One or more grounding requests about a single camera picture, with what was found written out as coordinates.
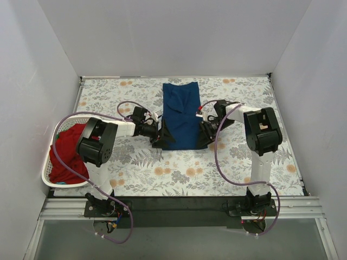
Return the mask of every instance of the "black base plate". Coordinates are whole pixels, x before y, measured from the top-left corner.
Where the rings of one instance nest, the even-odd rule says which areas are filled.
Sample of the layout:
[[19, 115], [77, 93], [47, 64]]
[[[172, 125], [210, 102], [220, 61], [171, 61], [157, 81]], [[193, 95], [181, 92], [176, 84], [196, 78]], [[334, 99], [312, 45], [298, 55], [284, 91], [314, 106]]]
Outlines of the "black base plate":
[[[239, 209], [245, 197], [117, 197], [128, 205], [137, 228], [149, 227], [194, 227], [226, 226], [241, 229], [241, 216], [250, 216], [248, 211]], [[276, 215], [274, 200], [266, 209], [267, 216]], [[84, 216], [105, 217], [87, 201]], [[122, 216], [117, 228], [129, 228], [130, 218]]]

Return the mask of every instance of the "glass panel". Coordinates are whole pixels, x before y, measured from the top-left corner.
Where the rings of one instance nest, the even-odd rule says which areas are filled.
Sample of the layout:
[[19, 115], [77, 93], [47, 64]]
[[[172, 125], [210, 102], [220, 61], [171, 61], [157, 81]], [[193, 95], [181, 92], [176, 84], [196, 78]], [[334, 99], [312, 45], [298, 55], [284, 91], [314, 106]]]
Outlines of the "glass panel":
[[[105, 223], [98, 227], [106, 233]], [[127, 233], [117, 229], [110, 236], [121, 239]], [[279, 219], [271, 232], [258, 239], [225, 227], [138, 228], [123, 245], [95, 236], [92, 220], [44, 222], [35, 259], [111, 258], [319, 260], [327, 256], [314, 219]]]

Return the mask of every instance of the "wire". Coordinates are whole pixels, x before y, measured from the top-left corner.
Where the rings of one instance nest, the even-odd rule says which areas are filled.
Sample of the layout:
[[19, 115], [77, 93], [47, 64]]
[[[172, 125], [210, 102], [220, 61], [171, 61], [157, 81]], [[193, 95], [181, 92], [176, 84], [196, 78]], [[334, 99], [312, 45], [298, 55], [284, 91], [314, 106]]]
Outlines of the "wire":
[[264, 209], [264, 216], [260, 221], [263, 221], [265, 219], [265, 217], [266, 217], [266, 210]]
[[139, 104], [138, 102], [135, 102], [135, 101], [122, 101], [121, 103], [119, 103], [119, 104], [117, 105], [117, 112], [118, 112], [118, 114], [119, 114], [122, 118], [125, 118], [126, 120], [127, 120], [128, 118], [127, 118], [125, 115], [123, 115], [123, 114], [119, 111], [119, 107], [120, 107], [121, 105], [125, 104], [125, 103], [132, 103], [132, 104], [138, 105], [139, 107], [146, 109], [146, 110], [148, 111], [149, 115], [152, 116], [152, 113], [151, 113], [147, 108], [145, 108], [144, 106], [142, 106], [141, 104]]
[[69, 170], [70, 172], [76, 174], [76, 175], [77, 175], [78, 177], [80, 177], [82, 180], [84, 180], [84, 181], [88, 182], [89, 184], [91, 184], [91, 185], [92, 185], [97, 191], [99, 191], [102, 195], [106, 196], [107, 198], [109, 198], [109, 199], [111, 199], [111, 200], [114, 200], [115, 202], [119, 203], [119, 204], [122, 205], [125, 209], [128, 210], [129, 216], [130, 216], [130, 231], [129, 231], [129, 234], [127, 235], [127, 237], [126, 237], [124, 240], [118, 241], [118, 240], [113, 239], [112, 237], [107, 237], [107, 236], [105, 236], [104, 234], [101, 234], [101, 233], [98, 233], [98, 232], [95, 233], [95, 234], [97, 234], [97, 235], [99, 235], [99, 236], [101, 236], [101, 237], [103, 237], [103, 238], [105, 238], [105, 239], [107, 239], [107, 240], [109, 240], [109, 241], [111, 241], [111, 242], [114, 242], [115, 244], [123, 244], [123, 243], [125, 243], [126, 241], [128, 241], [128, 239], [131, 237], [131, 234], [132, 234], [132, 231], [133, 231], [133, 227], [134, 227], [134, 220], [133, 220], [133, 216], [132, 216], [132, 213], [131, 213], [129, 207], [128, 207], [126, 204], [124, 204], [123, 202], [121, 202], [119, 199], [113, 198], [113, 197], [111, 197], [110, 195], [108, 195], [106, 192], [104, 192], [104, 191], [101, 190], [99, 187], [97, 187], [97, 186], [95, 185], [95, 183], [92, 182], [91, 180], [87, 179], [86, 177], [84, 177], [84, 176], [81, 175], [80, 173], [78, 173], [78, 172], [74, 171], [73, 169], [71, 169], [67, 164], [65, 164], [65, 162], [63, 162], [63, 160], [62, 160], [62, 159], [60, 158], [60, 156], [58, 155], [58, 152], [56, 151], [56, 147], [55, 147], [56, 134], [57, 134], [57, 132], [58, 132], [60, 126], [64, 123], [64, 121], [65, 121], [66, 119], [70, 118], [71, 116], [73, 116], [73, 115], [81, 115], [81, 114], [92, 114], [92, 115], [97, 115], [97, 116], [103, 116], [103, 117], [105, 117], [105, 118], [110, 118], [110, 119], [113, 119], [113, 120], [122, 121], [122, 119], [120, 119], [120, 118], [115, 118], [115, 117], [113, 117], [113, 116], [103, 115], [103, 114], [99, 114], [99, 113], [95, 113], [95, 112], [76, 112], [76, 113], [72, 113], [72, 114], [70, 114], [70, 115], [67, 115], [67, 116], [65, 116], [65, 117], [58, 123], [57, 127], [56, 127], [55, 130], [54, 130], [54, 134], [53, 134], [54, 139], [53, 139], [53, 145], [52, 145], [52, 147], [53, 147], [53, 152], [54, 152], [54, 154], [55, 154], [57, 160], [60, 162], [60, 164], [61, 164], [62, 166], [64, 166], [67, 170]]
[[216, 133], [216, 138], [215, 138], [215, 161], [216, 161], [216, 167], [217, 167], [217, 170], [218, 172], [220, 173], [220, 175], [222, 176], [222, 178], [227, 181], [228, 183], [230, 184], [233, 184], [233, 185], [236, 185], [236, 186], [249, 186], [249, 185], [254, 185], [254, 184], [266, 184], [268, 185], [269, 187], [271, 187], [273, 189], [273, 191], [275, 192], [276, 194], [276, 197], [277, 197], [277, 201], [278, 201], [278, 210], [277, 210], [277, 213], [276, 213], [276, 216], [275, 216], [275, 219], [274, 221], [272, 222], [272, 224], [269, 226], [269, 228], [267, 230], [265, 230], [264, 232], [260, 233], [260, 234], [253, 234], [253, 233], [250, 233], [251, 235], [253, 236], [257, 236], [257, 235], [265, 235], [267, 232], [269, 232], [273, 226], [276, 224], [277, 222], [277, 219], [278, 219], [278, 216], [280, 214], [280, 209], [281, 209], [281, 201], [280, 201], [280, 196], [276, 190], [276, 188], [271, 184], [271, 183], [267, 183], [266, 181], [253, 181], [251, 183], [236, 183], [234, 181], [231, 181], [229, 180], [225, 175], [224, 173], [222, 172], [221, 170], [221, 167], [219, 165], [219, 162], [218, 162], [218, 157], [217, 157], [217, 148], [218, 148], [218, 137], [219, 137], [219, 133], [222, 129], [222, 126], [224, 124], [224, 122], [226, 121], [226, 119], [228, 118], [228, 116], [233, 112], [235, 111], [236, 109], [238, 109], [239, 107], [241, 107], [242, 104], [239, 104], [237, 105], [236, 107], [234, 107], [232, 110], [230, 110], [226, 116], [222, 119], [219, 127], [218, 127], [218, 130], [217, 130], [217, 133]]
[[118, 217], [117, 221], [115, 222], [116, 225], [118, 225], [118, 223], [120, 222], [121, 215]]
[[220, 101], [220, 99], [213, 99], [213, 100], [207, 101], [205, 104], [201, 105], [201, 108], [203, 108], [203, 107], [206, 106], [207, 104], [210, 104], [210, 103], [212, 103], [212, 102], [217, 102], [217, 101]]
[[260, 212], [258, 218], [257, 218], [257, 219], [254, 219], [253, 222], [257, 222], [257, 221], [260, 219], [260, 217], [261, 217], [261, 212]]

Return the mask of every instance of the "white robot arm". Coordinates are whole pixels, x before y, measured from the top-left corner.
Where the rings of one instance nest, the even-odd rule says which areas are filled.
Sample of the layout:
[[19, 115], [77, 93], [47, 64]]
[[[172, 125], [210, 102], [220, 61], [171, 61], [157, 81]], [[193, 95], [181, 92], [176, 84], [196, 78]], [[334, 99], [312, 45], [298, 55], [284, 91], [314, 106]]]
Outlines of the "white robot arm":
[[[135, 107], [133, 114], [129, 116], [131, 122], [102, 120], [95, 117], [88, 120], [78, 140], [76, 152], [85, 163], [90, 180], [106, 194], [110, 195], [113, 191], [108, 181], [107, 162], [111, 157], [117, 137], [142, 135], [149, 137], [150, 143], [156, 148], [166, 147], [167, 141], [175, 142], [166, 128], [165, 121], [162, 121], [162, 127], [159, 130], [156, 118], [151, 118], [151, 124], [145, 121], [147, 114], [148, 111], [145, 108]], [[93, 189], [92, 195], [96, 199], [107, 199], [105, 195], [95, 189]]]
[[[200, 123], [199, 146], [203, 146], [214, 141], [217, 129], [222, 119], [231, 112], [224, 122], [222, 129], [230, 126], [235, 121], [245, 125], [246, 141], [252, 153], [252, 170], [250, 182], [270, 181], [271, 163], [274, 153], [282, 143], [282, 133], [280, 131], [273, 108], [253, 108], [239, 106], [238, 102], [227, 102], [219, 100], [214, 105], [217, 117], [209, 116]], [[247, 188], [246, 197], [252, 209], [264, 207], [269, 204], [271, 193], [266, 184], [253, 184]]]

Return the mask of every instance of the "red cloth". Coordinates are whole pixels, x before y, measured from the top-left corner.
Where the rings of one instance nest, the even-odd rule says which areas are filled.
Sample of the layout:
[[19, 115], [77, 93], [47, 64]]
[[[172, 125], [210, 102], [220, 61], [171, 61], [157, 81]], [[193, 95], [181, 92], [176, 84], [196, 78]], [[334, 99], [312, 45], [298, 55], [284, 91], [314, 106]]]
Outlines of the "red cloth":
[[[81, 157], [76, 153], [77, 141], [85, 126], [86, 124], [77, 123], [69, 130], [60, 132], [55, 147], [59, 157], [65, 164], [88, 179], [87, 168]], [[53, 165], [52, 172], [49, 175], [52, 183], [64, 182], [66, 184], [76, 184], [84, 181], [60, 164], [53, 152], [52, 145], [50, 146], [49, 156]]]

